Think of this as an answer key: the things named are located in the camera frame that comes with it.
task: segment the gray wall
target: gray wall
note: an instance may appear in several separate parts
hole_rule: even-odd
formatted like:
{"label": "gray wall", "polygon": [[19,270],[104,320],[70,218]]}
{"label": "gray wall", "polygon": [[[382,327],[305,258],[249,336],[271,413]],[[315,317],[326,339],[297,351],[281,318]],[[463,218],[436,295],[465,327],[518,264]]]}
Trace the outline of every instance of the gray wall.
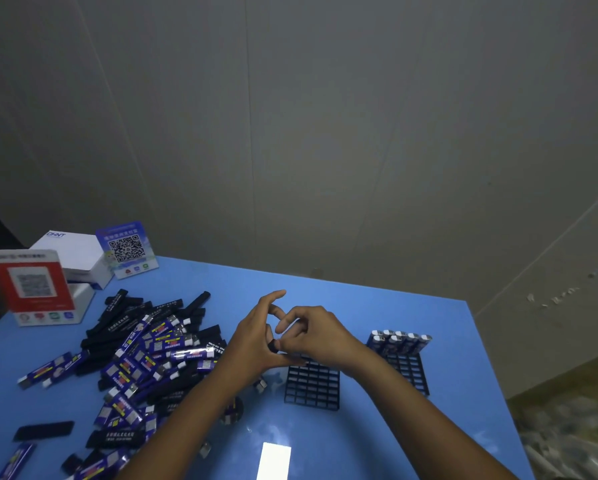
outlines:
{"label": "gray wall", "polygon": [[26,244],[141,219],[478,312],[597,199],[598,0],[0,0]]}

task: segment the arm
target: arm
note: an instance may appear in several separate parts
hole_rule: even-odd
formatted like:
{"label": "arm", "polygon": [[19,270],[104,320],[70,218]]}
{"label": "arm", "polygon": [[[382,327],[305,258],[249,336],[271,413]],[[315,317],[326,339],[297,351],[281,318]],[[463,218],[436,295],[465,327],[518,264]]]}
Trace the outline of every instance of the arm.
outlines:
{"label": "arm", "polygon": [[296,306],[279,322],[279,350],[304,353],[355,379],[373,400],[422,480],[515,480],[399,372],[322,306]]}
{"label": "arm", "polygon": [[239,391],[268,369],[305,363],[289,355],[275,355],[267,347],[272,331],[265,321],[269,313],[278,318],[285,315],[272,304],[284,294],[275,291],[259,300],[239,323],[214,371],[185,396],[166,424],[116,476],[117,480],[182,479],[208,431]]}

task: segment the blue table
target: blue table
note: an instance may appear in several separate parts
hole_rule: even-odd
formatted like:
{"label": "blue table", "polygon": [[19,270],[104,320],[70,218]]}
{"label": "blue table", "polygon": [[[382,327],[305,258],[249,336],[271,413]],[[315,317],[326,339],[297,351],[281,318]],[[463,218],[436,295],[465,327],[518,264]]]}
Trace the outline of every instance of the blue table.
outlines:
{"label": "blue table", "polygon": [[[153,303],[183,298],[188,304],[208,290],[203,326],[220,324],[229,339],[256,300],[287,289],[277,303],[323,305],[353,335],[367,339],[372,329],[429,333],[422,352],[430,400],[523,480],[534,478],[481,339],[463,301],[332,283],[297,276],[159,258],[161,268],[121,282],[113,280],[95,294],[79,325],[19,328],[9,314],[0,320],[0,469],[14,452],[19,426],[74,420],[72,434],[42,440],[20,479],[63,479],[60,465],[71,453],[81,456],[92,422],[102,406],[98,374],[70,377],[44,390],[21,390],[16,380],[56,356],[79,351],[85,331],[101,314],[106,296],[120,287]],[[274,328],[274,317],[269,323]],[[269,371],[263,395],[247,390],[242,420],[218,424],[208,435],[212,451],[194,462],[189,478],[255,480],[263,442],[292,447],[289,479],[416,478],[390,430],[365,392],[341,374],[337,412],[285,404],[287,369]]]}

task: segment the hand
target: hand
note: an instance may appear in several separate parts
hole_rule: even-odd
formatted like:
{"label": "hand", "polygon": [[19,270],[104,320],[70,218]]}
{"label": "hand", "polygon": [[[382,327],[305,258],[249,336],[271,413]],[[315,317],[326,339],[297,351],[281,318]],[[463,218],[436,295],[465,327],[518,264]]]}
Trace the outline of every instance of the hand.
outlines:
{"label": "hand", "polygon": [[295,306],[281,319],[275,331],[283,333],[297,318],[290,330],[275,341],[274,346],[280,351],[303,353],[350,375],[355,362],[369,350],[323,306]]}
{"label": "hand", "polygon": [[265,323],[268,314],[281,319],[283,310],[272,302],[285,295],[285,290],[273,291],[263,296],[245,317],[232,335],[225,353],[217,362],[215,372],[226,374],[235,393],[254,383],[268,369],[304,365],[299,357],[286,354],[273,354],[268,348],[272,340],[270,325]]}

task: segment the qr code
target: qr code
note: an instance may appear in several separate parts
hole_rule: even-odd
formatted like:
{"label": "qr code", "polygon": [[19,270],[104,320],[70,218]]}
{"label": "qr code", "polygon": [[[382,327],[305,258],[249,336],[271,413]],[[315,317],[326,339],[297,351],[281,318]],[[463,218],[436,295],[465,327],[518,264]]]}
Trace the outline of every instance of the qr code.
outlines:
{"label": "qr code", "polygon": [[145,257],[145,249],[143,249],[141,239],[136,234],[108,242],[117,262],[126,262]]}
{"label": "qr code", "polygon": [[24,298],[54,296],[50,282],[44,274],[18,274],[19,286]]}

